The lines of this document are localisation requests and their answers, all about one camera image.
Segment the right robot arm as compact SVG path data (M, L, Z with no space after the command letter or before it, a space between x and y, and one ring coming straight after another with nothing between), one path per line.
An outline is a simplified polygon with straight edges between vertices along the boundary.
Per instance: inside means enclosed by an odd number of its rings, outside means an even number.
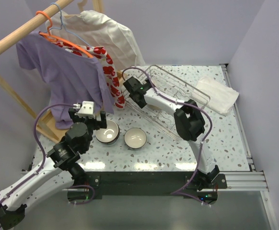
M205 132L203 110L192 99L184 102L162 93L149 79L142 84L137 78L130 77L123 85L132 101L140 108L152 105L174 118L177 134L189 143L197 160L198 168L189 181L204 188L211 188L216 183L220 170L213 160L212 152L204 145L209 132Z

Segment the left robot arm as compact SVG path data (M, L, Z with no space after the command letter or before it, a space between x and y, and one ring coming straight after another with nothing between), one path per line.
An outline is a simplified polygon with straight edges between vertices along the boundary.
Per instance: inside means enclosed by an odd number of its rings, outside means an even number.
M0 227L9 230L18 225L39 197L34 193L45 183L63 171L69 173L68 182L74 188L84 186L87 178L84 169L78 164L82 154L90 147L95 130L106 128L106 112L100 112L97 119L92 106L75 104L69 109L73 123L61 140L45 152L36 167L14 184L0 190Z

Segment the teal white dotted bowl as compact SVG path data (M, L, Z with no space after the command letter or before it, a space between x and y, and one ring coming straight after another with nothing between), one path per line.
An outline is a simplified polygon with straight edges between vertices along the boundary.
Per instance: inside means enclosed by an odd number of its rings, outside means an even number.
M140 128L130 128L124 135L124 142L129 148L137 150L146 144L147 136Z

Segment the red bowl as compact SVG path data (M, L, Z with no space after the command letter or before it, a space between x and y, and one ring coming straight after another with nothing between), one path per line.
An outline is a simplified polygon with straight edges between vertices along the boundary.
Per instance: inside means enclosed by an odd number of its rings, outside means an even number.
M96 139L114 139L119 137L120 135L120 128L118 124L112 120L107 120L107 128L99 129L96 131L95 136Z

